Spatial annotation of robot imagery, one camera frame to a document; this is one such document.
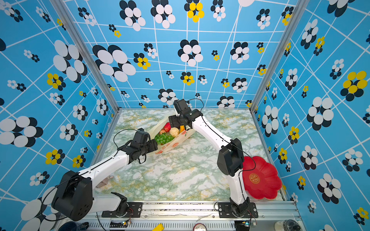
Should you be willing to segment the translucent printed plastic bag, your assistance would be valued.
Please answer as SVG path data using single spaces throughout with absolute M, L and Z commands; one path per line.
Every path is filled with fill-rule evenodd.
M 151 138 L 154 139 L 158 145 L 158 149 L 154 151 L 155 154 L 169 152 L 195 133 L 194 129 L 185 126 L 175 127 L 171 125 L 169 117 L 170 116 L 165 116 L 164 119 L 148 131 Z

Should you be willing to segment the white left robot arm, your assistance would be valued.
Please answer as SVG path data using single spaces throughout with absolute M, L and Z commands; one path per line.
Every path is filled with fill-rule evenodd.
M 127 197 L 113 192 L 109 196 L 93 196 L 93 190 L 109 175 L 139 159 L 140 156 L 158 149 L 155 140 L 139 144 L 128 141 L 116 153 L 85 170 L 64 174 L 58 185 L 52 208 L 73 221 L 83 219 L 87 214 L 109 211 L 118 217 L 128 213 Z

